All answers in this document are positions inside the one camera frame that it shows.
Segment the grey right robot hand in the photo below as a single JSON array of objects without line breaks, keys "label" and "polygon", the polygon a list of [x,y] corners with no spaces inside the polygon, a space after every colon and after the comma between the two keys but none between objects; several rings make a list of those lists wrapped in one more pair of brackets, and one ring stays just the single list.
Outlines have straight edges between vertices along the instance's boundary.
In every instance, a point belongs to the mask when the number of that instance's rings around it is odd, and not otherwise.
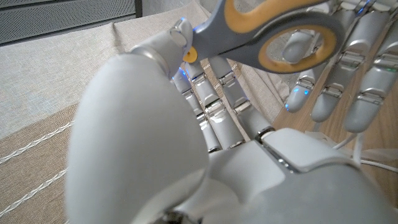
[{"label": "grey right robot hand", "polygon": [[334,1],[312,8],[328,13],[343,25],[345,42],[312,109],[316,123],[326,121],[351,79],[364,77],[344,120],[345,130],[362,133],[378,114],[397,80],[397,1]]}]

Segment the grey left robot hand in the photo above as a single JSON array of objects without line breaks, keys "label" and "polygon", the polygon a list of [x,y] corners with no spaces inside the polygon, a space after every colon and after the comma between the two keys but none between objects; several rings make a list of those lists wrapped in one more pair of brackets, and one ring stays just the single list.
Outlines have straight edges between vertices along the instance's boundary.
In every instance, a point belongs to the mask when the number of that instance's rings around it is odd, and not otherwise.
[{"label": "grey left robot hand", "polygon": [[208,152],[171,84],[192,35],[180,19],[90,81],[68,148],[71,223],[397,222],[355,162],[300,131]]}]

